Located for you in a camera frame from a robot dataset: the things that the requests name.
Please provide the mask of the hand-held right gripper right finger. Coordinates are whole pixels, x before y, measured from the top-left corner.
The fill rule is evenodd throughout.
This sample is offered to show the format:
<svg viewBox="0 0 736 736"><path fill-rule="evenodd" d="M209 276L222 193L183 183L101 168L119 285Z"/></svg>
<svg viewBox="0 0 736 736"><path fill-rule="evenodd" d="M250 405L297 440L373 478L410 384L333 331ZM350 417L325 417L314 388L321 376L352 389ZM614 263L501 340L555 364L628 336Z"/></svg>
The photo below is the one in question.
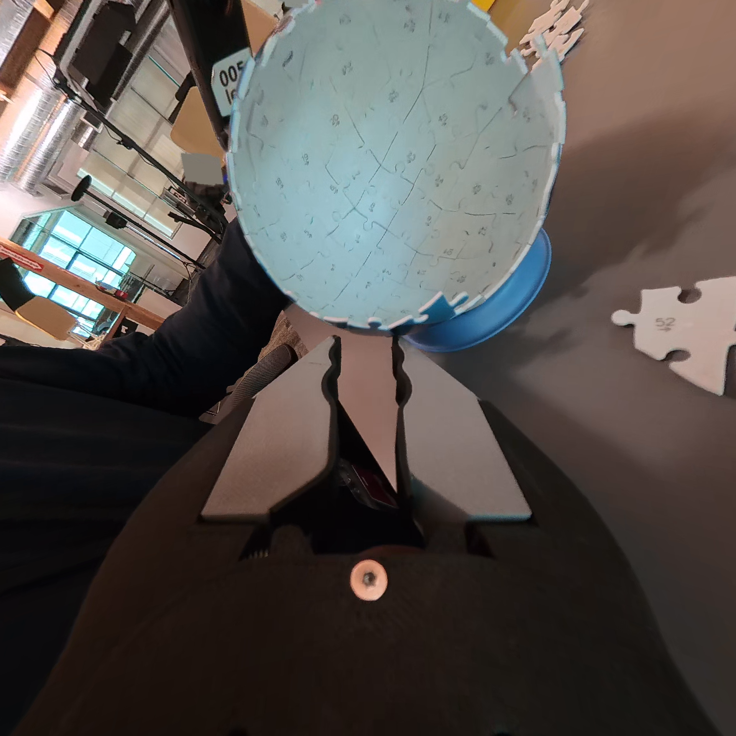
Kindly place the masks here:
<svg viewBox="0 0 736 736"><path fill-rule="evenodd" d="M397 384L400 494L419 525L524 522L531 509L481 403L402 338Z"/></svg>

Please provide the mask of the person's left forearm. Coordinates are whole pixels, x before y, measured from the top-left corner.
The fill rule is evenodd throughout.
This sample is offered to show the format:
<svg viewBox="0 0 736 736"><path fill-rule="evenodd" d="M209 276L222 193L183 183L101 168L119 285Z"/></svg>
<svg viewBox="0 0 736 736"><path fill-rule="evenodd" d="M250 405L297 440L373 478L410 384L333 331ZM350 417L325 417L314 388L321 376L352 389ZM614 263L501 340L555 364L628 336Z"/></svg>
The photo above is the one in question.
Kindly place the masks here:
<svg viewBox="0 0 736 736"><path fill-rule="evenodd" d="M184 307L151 335L117 338L92 355L90 388L104 398L197 418L256 364L287 305L234 220Z"/></svg>

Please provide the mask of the tan plywood chair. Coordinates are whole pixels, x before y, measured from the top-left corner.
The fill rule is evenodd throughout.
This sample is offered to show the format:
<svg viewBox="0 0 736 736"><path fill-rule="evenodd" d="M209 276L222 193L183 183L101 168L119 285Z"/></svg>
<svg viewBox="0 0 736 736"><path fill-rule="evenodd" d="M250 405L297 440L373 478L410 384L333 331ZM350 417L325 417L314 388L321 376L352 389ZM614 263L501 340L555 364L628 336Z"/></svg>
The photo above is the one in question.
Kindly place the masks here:
<svg viewBox="0 0 736 736"><path fill-rule="evenodd" d="M77 320L65 308L46 297L32 295L13 308L14 314L55 340L64 342L70 338Z"/></svg>
<svg viewBox="0 0 736 736"><path fill-rule="evenodd" d="M170 137L174 144L188 154L208 154L218 159L225 155L196 86L189 89L171 128Z"/></svg>

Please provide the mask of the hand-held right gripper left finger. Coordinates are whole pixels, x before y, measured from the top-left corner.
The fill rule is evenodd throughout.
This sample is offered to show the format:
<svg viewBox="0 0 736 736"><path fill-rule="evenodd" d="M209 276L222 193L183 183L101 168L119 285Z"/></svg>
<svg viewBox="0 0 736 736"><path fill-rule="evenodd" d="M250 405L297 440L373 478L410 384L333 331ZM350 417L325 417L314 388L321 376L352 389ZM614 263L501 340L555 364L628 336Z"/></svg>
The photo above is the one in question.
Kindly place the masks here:
<svg viewBox="0 0 736 736"><path fill-rule="evenodd" d="M341 360L341 340L330 336L255 396L203 520L263 522L330 474Z"/></svg>

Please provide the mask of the pile of white puzzle pieces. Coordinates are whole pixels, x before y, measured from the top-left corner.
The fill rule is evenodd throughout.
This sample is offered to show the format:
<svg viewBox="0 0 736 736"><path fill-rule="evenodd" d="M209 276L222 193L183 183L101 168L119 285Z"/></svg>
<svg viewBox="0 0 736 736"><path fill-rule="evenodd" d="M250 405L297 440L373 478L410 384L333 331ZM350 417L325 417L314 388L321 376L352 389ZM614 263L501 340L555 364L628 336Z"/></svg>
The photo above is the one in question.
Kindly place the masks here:
<svg viewBox="0 0 736 736"><path fill-rule="evenodd" d="M536 40L542 38L544 47L556 51L559 62L563 62L585 32L583 15L589 5L589 1L583 1L577 7L570 1L552 1L549 9L533 20L521 38L520 54L525 59L535 57L539 60L541 53Z"/></svg>

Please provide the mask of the curved white puzzle piece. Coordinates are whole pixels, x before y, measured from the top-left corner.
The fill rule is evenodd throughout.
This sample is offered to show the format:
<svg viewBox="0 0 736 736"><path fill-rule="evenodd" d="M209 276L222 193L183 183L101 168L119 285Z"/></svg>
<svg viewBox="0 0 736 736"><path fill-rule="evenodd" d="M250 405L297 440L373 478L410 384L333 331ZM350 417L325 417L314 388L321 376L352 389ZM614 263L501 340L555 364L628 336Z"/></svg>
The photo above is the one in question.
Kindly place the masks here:
<svg viewBox="0 0 736 736"><path fill-rule="evenodd" d="M636 350L657 361L683 351L687 358L670 369L700 389L722 396L728 354L735 345L735 277L695 283L698 299L683 302L678 286L644 289L637 313L620 309L614 325L633 327Z"/></svg>

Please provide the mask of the blue round ball stand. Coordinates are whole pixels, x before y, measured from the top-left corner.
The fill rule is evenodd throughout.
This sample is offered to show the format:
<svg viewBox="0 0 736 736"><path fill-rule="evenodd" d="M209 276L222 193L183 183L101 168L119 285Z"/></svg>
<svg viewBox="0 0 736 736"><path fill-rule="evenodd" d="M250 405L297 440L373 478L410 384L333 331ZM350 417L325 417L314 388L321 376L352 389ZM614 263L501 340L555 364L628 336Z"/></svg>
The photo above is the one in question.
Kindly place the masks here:
<svg viewBox="0 0 736 736"><path fill-rule="evenodd" d="M518 268L491 297L446 322L419 327L405 339L431 353L452 353L480 345L529 308L547 279L551 256L550 239L541 229Z"/></svg>

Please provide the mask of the blue cartoon puzzle ball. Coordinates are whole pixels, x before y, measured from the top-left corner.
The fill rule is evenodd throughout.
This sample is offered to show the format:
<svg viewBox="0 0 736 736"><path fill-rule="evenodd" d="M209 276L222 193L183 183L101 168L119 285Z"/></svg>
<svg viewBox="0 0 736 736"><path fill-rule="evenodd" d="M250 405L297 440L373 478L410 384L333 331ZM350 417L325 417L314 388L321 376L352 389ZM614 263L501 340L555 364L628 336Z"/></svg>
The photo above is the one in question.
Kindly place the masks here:
<svg viewBox="0 0 736 736"><path fill-rule="evenodd" d="M227 173L253 255L337 327L408 333L498 301L565 142L558 50L472 2L307 2L244 65Z"/></svg>

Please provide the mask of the person's torso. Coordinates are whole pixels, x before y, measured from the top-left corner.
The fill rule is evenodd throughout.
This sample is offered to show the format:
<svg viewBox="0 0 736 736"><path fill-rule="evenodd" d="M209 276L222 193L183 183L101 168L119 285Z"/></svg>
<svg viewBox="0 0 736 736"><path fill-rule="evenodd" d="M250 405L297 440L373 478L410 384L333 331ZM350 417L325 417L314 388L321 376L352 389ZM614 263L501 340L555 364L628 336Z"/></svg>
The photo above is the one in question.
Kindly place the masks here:
<svg viewBox="0 0 736 736"><path fill-rule="evenodd" d="M1 368L1 729L11 734L125 522L245 369L213 347L181 352L145 336L97 352L3 346Z"/></svg>

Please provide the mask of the black studio light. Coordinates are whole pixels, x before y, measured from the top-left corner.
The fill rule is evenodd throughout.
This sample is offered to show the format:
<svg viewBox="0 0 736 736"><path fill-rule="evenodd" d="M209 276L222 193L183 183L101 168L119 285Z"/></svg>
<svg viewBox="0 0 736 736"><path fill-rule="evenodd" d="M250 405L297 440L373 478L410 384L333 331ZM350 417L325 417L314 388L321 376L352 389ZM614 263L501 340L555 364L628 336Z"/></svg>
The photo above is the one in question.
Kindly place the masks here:
<svg viewBox="0 0 736 736"><path fill-rule="evenodd" d="M52 55L54 86L74 83L97 110L108 111L132 52L125 42L136 27L129 2L83 1Z"/></svg>

